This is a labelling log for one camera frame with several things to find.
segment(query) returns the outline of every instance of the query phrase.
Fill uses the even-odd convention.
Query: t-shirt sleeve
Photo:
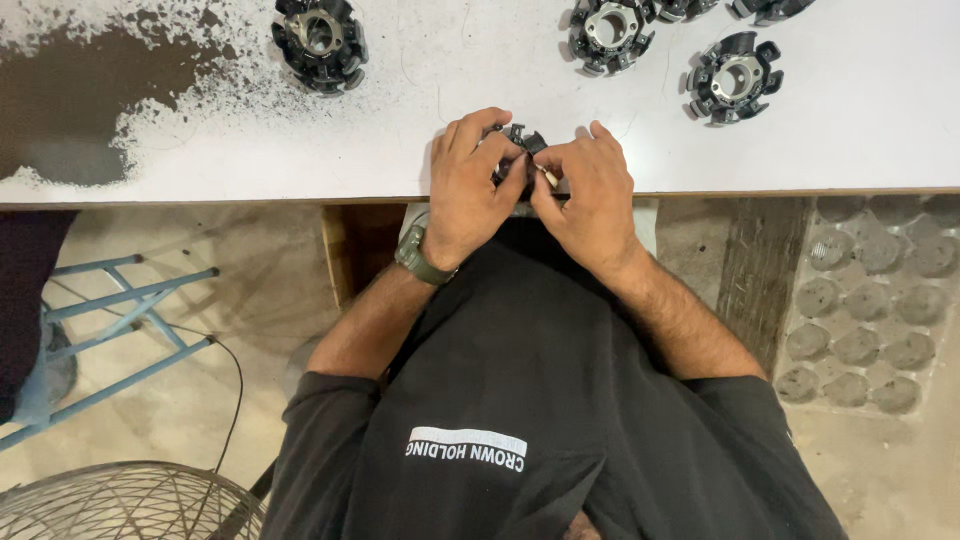
[[[339,538],[360,445],[379,401],[373,380],[307,372],[283,421],[262,538]]]
[[[770,509],[796,528],[796,538],[847,538],[793,444],[777,393],[753,377],[685,380],[724,427],[715,436],[735,451]]]
[[[683,383],[739,434],[765,445],[793,447],[777,393],[766,380],[748,375]]]

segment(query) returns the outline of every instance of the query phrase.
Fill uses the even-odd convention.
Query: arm
[[[450,122],[433,141],[430,223],[420,248],[437,268],[459,266],[486,243],[523,190],[526,155],[504,134],[490,131],[493,124],[506,124],[511,117],[497,108],[479,110]],[[491,174],[504,158],[516,160],[516,166],[496,187]],[[434,289],[392,264],[317,345],[307,370],[378,379]]]
[[[674,377],[765,379],[730,330],[640,245],[634,234],[634,180],[623,150],[599,122],[590,132],[593,138],[551,146],[534,157],[570,184],[570,200],[561,205],[537,173],[531,202],[547,230],[651,333]]]

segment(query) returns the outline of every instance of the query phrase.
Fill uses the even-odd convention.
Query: hairy forearm
[[[434,290],[391,264],[317,345],[307,371],[378,379]]]
[[[707,306],[646,252],[600,280],[650,332],[677,379],[754,375],[756,359]]]

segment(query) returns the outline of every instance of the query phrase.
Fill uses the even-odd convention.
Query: hand
[[[491,132],[493,124],[511,118],[496,107],[478,110],[450,122],[433,139],[430,223],[420,246],[427,262],[441,270],[457,267],[490,240],[520,198],[527,154],[504,134]],[[491,175],[504,158],[513,161],[510,173],[494,186]]]
[[[610,286],[633,262],[649,255],[634,232],[634,179],[623,149],[596,120],[590,133],[593,138],[550,146],[534,156],[537,165],[563,173],[570,200],[561,205],[554,199],[546,177],[537,171],[530,202],[564,250]]]

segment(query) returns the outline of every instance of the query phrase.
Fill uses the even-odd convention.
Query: stool leg
[[[97,338],[104,339],[106,337],[109,337],[112,333],[119,331],[123,327],[127,326],[129,323],[133,322],[133,320],[139,317],[141,313],[143,313],[147,309],[150,309],[153,306],[156,306],[158,302],[170,296],[170,294],[173,293],[175,290],[177,289],[174,287],[172,289],[160,291],[154,296],[150,297],[150,299],[148,300],[140,299],[140,302],[137,302],[137,307],[131,309],[129,313],[127,313],[123,317],[120,317],[120,320],[108,326],[104,331],[100,332],[100,335],[98,335]]]
[[[65,356],[75,355],[80,351],[86,351],[90,347],[95,347],[97,345],[100,345],[101,343],[106,343],[111,339],[120,337],[121,335],[127,335],[128,333],[135,331],[138,328],[140,328],[139,323],[132,323],[125,326],[124,328],[119,329],[118,331],[115,331],[113,334],[108,335],[106,337],[94,337],[93,339],[87,339],[83,343],[71,345],[70,347],[67,347],[65,349],[57,349],[53,353],[47,353],[47,360],[48,361],[57,360]]]
[[[148,368],[142,369],[134,373],[133,375],[127,377],[126,379],[115,382],[114,384],[111,384],[110,386],[104,388],[103,390],[100,390],[95,394],[87,396],[72,405],[68,405],[58,410],[57,412],[50,415],[50,426],[59,424],[60,422],[66,420],[67,418],[70,418],[71,416],[73,416],[74,414],[77,414],[78,412],[84,410],[85,408],[91,405],[96,405],[100,403],[101,401],[105,400],[106,398],[109,398],[110,396],[116,394],[117,392],[121,390],[125,390],[133,386],[134,384],[137,384],[138,382],[148,378],[150,375],[153,375],[154,373],[160,371],[161,369],[172,366],[175,363],[183,360],[184,358],[196,353],[200,349],[210,346],[210,344],[212,343],[213,343],[213,338],[206,337],[198,341],[197,343],[194,343],[193,345],[187,347],[186,349],[180,350],[175,355],[167,356],[166,358],[157,362],[156,364]],[[0,439],[0,452],[5,451],[7,448],[23,441],[27,437],[36,435],[37,433],[40,433],[45,429],[46,428],[42,428],[40,426],[27,426],[26,428],[22,428],[20,430],[14,431],[13,433],[7,435],[6,437]]]
[[[99,270],[101,268],[112,268],[114,266],[119,266],[121,264],[138,264],[143,262],[144,258],[140,254],[131,255],[129,257],[120,257],[120,258],[108,258],[107,260],[98,260],[96,262],[85,262],[83,264],[74,264],[73,266],[62,266],[60,268],[54,268],[54,271],[50,273],[51,277],[56,276],[66,276],[68,274],[79,274],[81,272],[89,272],[90,270]]]
[[[189,276],[174,278],[172,280],[167,280],[166,282],[154,283],[152,285],[145,285],[142,287],[137,287],[136,289],[127,290],[124,292],[118,292],[116,294],[111,294],[103,298],[97,298],[94,300],[89,300],[87,302],[74,304],[73,306],[54,309],[52,311],[47,312],[46,320],[48,322],[59,321],[60,319],[73,317],[74,315],[80,315],[81,313],[87,313],[87,312],[93,311],[94,309],[100,309],[101,307],[120,304],[121,302],[127,302],[128,300],[134,300],[136,298],[143,298],[148,294],[154,294],[170,288],[177,288],[187,283],[198,282],[199,280],[204,280],[206,278],[213,278],[219,275],[220,275],[219,269],[215,267],[208,268],[206,270],[203,270],[203,272],[197,272],[196,274],[190,274]]]
[[[130,282],[128,282],[123,276],[121,276],[120,272],[117,271],[116,268],[104,268],[104,270],[113,280],[113,282],[116,283],[118,287],[120,287],[121,290],[133,289],[133,286],[130,285]],[[143,303],[142,299],[134,299],[133,301],[138,304]],[[167,339],[172,341],[173,344],[176,345],[178,349],[183,349],[186,347],[186,343],[183,343],[183,340],[180,339],[180,337],[177,335],[176,332],[174,332],[174,329],[170,328],[170,325],[168,325],[166,321],[161,319],[160,316],[156,314],[156,311],[154,311],[152,307],[144,311],[143,316],[147,317],[148,321],[154,323],[154,326],[159,328],[160,331],[163,332],[163,335],[167,336]]]

